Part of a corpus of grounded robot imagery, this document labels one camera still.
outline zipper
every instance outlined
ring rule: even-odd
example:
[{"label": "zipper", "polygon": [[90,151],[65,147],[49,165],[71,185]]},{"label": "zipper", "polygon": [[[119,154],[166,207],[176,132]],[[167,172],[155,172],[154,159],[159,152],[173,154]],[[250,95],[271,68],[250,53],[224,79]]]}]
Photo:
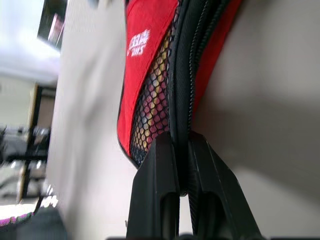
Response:
[{"label": "zipper", "polygon": [[217,23],[219,21],[219,18],[223,11],[225,10],[226,6],[228,5],[230,0],[222,0],[221,3],[218,5],[214,16],[212,20],[210,21],[209,25],[206,27],[205,32],[202,35],[202,38],[200,40],[199,46],[196,49],[196,43],[198,40],[198,35],[200,32],[200,28],[203,26],[206,13],[210,10],[209,9],[209,1],[205,1],[202,13],[199,18],[198,25],[196,27],[191,49],[190,49],[190,55],[189,55],[189,72],[190,72],[190,99],[189,99],[189,110],[188,110],[188,124],[187,124],[187,131],[188,134],[191,130],[191,123],[192,123],[192,115],[193,115],[193,106],[195,102],[196,97],[196,72],[198,70],[198,65],[202,56],[202,53],[204,52],[207,43],[209,41],[209,38],[211,37],[211,34],[213,33],[213,29],[217,26]]},{"label": "zipper", "polygon": [[195,102],[195,96],[196,96],[196,69],[194,68],[195,61],[193,60],[193,57],[196,57],[196,47],[197,47],[197,41],[201,30],[201,27],[203,25],[203,22],[205,20],[205,13],[208,11],[208,4],[209,1],[206,0],[198,21],[198,24],[196,26],[191,48],[190,48],[190,54],[189,54],[189,73],[190,73],[190,99],[189,99],[189,111],[188,111],[188,123],[187,123],[187,132],[190,133],[191,130],[191,121],[192,121],[192,113],[193,113],[193,106]]}]

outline ceiling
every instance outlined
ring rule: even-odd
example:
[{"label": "ceiling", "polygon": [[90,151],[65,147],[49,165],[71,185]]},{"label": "ceiling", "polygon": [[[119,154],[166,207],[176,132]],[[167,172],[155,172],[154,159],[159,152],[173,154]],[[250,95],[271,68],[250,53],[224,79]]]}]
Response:
[{"label": "ceiling", "polygon": [[44,0],[0,1],[0,75],[57,82],[60,53],[37,38]]}]

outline gray wall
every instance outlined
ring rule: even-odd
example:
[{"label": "gray wall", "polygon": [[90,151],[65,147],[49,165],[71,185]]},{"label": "gray wall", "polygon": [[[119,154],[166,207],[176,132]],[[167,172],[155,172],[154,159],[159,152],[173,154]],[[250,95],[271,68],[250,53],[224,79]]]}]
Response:
[{"label": "gray wall", "polygon": [[0,126],[29,127],[35,83],[0,75]]},{"label": "gray wall", "polygon": [[245,1],[194,129],[266,236],[320,236],[320,1]]}]

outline white logo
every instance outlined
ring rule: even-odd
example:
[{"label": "white logo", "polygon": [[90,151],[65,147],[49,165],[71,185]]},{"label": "white logo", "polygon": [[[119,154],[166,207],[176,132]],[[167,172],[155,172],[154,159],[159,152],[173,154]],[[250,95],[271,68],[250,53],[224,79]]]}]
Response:
[{"label": "white logo", "polygon": [[126,51],[126,55],[129,56],[130,52],[131,52],[131,57],[142,55],[147,45],[149,34],[150,34],[150,30],[144,30],[139,34],[134,35],[131,38],[129,49]]}]

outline black mesh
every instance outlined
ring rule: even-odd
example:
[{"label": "black mesh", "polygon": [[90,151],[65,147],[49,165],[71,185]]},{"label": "black mesh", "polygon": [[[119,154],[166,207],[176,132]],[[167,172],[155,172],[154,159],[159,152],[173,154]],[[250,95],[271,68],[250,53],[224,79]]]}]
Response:
[{"label": "black mesh", "polygon": [[139,166],[156,136],[170,130],[167,94],[168,60],[171,54],[170,46],[175,37],[180,6],[181,1],[179,0],[171,26],[150,65],[135,106],[130,153]]}]

